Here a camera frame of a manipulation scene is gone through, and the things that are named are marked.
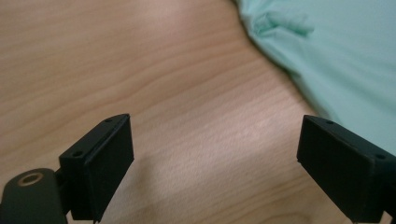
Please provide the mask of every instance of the wood grain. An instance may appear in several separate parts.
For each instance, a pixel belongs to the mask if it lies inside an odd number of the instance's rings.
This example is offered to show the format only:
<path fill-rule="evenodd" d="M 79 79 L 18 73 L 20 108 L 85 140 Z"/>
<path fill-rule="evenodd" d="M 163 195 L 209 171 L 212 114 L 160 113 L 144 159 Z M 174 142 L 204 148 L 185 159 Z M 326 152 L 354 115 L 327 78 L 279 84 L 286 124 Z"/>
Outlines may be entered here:
<path fill-rule="evenodd" d="M 232 1 L 2 1 L 0 70 L 1 188 L 130 113 L 102 223 L 350 223 L 295 158 L 314 112 Z"/>

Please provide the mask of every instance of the wooden table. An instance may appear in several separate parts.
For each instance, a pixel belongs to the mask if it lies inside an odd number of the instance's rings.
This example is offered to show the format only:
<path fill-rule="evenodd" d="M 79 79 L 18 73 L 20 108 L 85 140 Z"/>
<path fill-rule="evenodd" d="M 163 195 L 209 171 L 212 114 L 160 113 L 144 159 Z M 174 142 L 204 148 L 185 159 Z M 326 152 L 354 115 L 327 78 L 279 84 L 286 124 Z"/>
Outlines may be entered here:
<path fill-rule="evenodd" d="M 0 71 L 1 188 L 130 113 L 102 223 L 350 223 L 296 160 L 314 112 L 232 1 L 2 2 Z"/>

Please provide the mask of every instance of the light green fabric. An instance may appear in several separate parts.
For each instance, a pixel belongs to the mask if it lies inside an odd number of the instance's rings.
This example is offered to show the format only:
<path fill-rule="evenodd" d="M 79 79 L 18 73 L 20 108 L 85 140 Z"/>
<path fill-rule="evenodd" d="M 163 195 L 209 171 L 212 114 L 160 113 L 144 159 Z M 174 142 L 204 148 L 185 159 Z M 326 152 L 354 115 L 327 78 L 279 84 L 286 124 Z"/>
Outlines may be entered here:
<path fill-rule="evenodd" d="M 248 35 L 327 119 L 396 155 L 395 0 L 237 0 Z"/>

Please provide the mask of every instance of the screw hole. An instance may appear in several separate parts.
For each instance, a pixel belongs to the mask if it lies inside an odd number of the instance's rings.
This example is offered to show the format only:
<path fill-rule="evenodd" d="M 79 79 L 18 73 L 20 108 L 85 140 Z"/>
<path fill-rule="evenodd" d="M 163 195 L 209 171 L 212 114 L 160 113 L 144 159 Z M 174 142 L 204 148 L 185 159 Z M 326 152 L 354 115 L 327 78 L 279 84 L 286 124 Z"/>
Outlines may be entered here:
<path fill-rule="evenodd" d="M 26 187 L 29 185 L 33 185 L 35 183 L 37 183 L 38 181 L 40 181 L 43 178 L 43 174 L 41 173 L 32 173 L 29 175 L 26 175 L 24 177 L 22 177 L 19 181 L 18 181 L 18 185 L 21 187 Z"/>
<path fill-rule="evenodd" d="M 384 156 L 384 155 L 381 155 L 381 154 L 376 154 L 375 155 L 378 159 L 380 159 L 380 160 L 384 160 L 386 157 Z"/>
<path fill-rule="evenodd" d="M 73 157 L 79 157 L 82 155 L 82 151 L 77 151 L 73 153 Z"/>

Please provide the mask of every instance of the black plastic part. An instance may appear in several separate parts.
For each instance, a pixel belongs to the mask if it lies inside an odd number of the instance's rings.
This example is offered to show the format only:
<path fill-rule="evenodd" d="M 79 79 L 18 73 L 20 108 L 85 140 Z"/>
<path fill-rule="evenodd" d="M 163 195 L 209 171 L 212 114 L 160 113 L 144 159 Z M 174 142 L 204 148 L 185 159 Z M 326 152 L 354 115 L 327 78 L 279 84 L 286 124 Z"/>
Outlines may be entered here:
<path fill-rule="evenodd" d="M 379 222 L 394 208 L 396 158 L 342 126 L 304 116 L 297 159 L 353 222 Z"/>
<path fill-rule="evenodd" d="M 50 169 L 35 169 L 8 181 L 3 193 L 0 223 L 67 223 L 55 173 Z"/>
<path fill-rule="evenodd" d="M 130 116 L 105 119 L 60 156 L 73 219 L 100 221 L 134 160 Z"/>

